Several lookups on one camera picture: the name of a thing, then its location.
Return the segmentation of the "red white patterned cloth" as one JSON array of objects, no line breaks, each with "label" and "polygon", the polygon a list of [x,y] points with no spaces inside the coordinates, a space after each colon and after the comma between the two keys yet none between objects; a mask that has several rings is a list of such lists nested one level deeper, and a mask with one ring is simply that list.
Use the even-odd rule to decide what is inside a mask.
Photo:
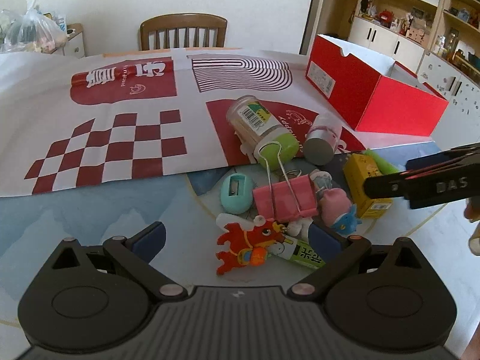
[{"label": "red white patterned cloth", "polygon": [[1,195],[251,164],[226,114],[251,95],[304,141],[329,106],[300,55],[176,49],[1,56]]}]

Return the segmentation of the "white drawer cabinet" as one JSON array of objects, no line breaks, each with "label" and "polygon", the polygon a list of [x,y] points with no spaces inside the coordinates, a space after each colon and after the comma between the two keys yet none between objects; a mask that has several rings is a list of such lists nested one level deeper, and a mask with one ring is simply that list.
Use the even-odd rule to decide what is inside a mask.
[{"label": "white drawer cabinet", "polygon": [[69,24],[67,26],[67,43],[62,47],[54,49],[51,53],[53,55],[82,59],[86,56],[83,33],[82,24]]}]

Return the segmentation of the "teal pencil sharpener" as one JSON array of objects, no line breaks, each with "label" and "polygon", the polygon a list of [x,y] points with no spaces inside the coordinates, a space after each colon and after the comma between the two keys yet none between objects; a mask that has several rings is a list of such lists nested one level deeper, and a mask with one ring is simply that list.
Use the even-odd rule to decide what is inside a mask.
[{"label": "teal pencil sharpener", "polygon": [[254,183],[250,176],[243,173],[233,173],[222,183],[220,204],[229,214],[243,214],[253,204],[253,189]]}]

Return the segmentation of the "brown wooden chair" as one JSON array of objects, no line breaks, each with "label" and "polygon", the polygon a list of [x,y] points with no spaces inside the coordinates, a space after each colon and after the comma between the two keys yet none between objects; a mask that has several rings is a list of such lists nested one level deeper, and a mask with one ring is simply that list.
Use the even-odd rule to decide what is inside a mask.
[{"label": "brown wooden chair", "polygon": [[155,16],[140,25],[140,50],[223,47],[227,27],[227,19],[205,13]]}]

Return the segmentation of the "red cardboard shoe box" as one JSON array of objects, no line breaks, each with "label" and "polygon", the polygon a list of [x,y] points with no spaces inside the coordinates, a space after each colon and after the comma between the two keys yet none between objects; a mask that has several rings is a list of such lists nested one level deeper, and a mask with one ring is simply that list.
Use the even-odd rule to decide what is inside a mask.
[{"label": "red cardboard shoe box", "polygon": [[355,131],[428,137],[448,101],[393,58],[326,35],[306,78]]}]

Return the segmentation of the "white wall cabinet unit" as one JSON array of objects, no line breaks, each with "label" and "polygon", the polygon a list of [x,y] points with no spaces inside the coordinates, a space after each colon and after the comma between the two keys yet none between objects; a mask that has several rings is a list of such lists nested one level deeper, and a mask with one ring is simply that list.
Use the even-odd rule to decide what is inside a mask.
[{"label": "white wall cabinet unit", "polygon": [[479,141],[479,0],[324,0],[318,31],[393,58],[442,95],[440,147]]}]

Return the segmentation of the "clear jar silver lid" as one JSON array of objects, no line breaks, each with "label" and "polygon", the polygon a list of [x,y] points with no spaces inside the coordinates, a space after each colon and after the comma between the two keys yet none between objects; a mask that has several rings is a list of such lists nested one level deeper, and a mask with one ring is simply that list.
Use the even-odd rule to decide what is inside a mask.
[{"label": "clear jar silver lid", "polygon": [[331,113],[319,114],[307,132],[303,144],[304,157],[317,166],[330,162],[337,150],[343,126]]}]

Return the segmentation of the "green white tube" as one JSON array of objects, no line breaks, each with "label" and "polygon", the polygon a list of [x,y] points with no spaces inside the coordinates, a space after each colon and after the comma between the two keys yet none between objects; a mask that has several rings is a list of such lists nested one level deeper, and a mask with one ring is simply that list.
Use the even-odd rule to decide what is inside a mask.
[{"label": "green white tube", "polygon": [[313,270],[323,267],[326,262],[305,241],[285,236],[283,242],[276,242],[267,248],[269,254],[283,258]]}]

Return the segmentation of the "pink blue plush toy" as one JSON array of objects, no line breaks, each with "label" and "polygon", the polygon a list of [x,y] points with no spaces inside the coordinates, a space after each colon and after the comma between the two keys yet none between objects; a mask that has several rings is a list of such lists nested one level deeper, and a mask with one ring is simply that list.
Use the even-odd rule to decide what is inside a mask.
[{"label": "pink blue plush toy", "polygon": [[342,236],[356,232],[361,221],[356,215],[356,204],[340,188],[326,189],[319,201],[320,217],[323,223]]}]

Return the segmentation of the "clear plastic bag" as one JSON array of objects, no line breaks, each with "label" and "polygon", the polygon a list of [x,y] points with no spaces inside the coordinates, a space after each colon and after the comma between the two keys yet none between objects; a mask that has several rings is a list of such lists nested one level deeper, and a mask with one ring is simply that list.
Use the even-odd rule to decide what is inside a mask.
[{"label": "clear plastic bag", "polygon": [[23,15],[7,9],[1,13],[9,19],[7,28],[1,28],[1,53],[28,51],[50,54],[68,43],[67,33],[53,19],[41,14],[36,0]]}]

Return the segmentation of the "pink binder clip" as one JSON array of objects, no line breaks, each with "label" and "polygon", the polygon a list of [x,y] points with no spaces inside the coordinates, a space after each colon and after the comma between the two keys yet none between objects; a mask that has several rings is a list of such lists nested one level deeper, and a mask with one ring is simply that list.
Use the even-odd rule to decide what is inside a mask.
[{"label": "pink binder clip", "polygon": [[[283,181],[272,183],[271,159],[263,155],[263,150],[275,146]],[[253,198],[258,214],[269,221],[289,223],[297,219],[311,218],[318,215],[317,199],[313,190],[312,181],[308,175],[301,175],[289,179],[281,161],[281,143],[270,141],[259,148],[259,156],[264,160],[268,185],[253,189]]]}]

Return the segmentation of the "toothpick jar green lid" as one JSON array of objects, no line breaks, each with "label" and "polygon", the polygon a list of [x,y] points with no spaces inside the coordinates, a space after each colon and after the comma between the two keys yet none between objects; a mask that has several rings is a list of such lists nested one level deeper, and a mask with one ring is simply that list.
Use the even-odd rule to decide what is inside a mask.
[{"label": "toothpick jar green lid", "polygon": [[264,168],[278,170],[299,152],[299,141],[280,120],[252,95],[233,102],[226,119],[241,141],[247,155]]}]

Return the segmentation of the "red dragon keychain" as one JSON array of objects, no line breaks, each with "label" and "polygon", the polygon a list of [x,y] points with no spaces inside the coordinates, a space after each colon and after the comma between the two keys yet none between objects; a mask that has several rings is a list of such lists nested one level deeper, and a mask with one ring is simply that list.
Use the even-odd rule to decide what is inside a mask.
[{"label": "red dragon keychain", "polygon": [[218,237],[217,244],[229,244],[227,250],[216,253],[222,264],[216,269],[216,275],[224,275],[233,269],[247,266],[258,267],[265,263],[268,248],[286,240],[287,228],[277,221],[256,219],[251,229],[243,229],[239,222],[224,225],[224,233]]}]

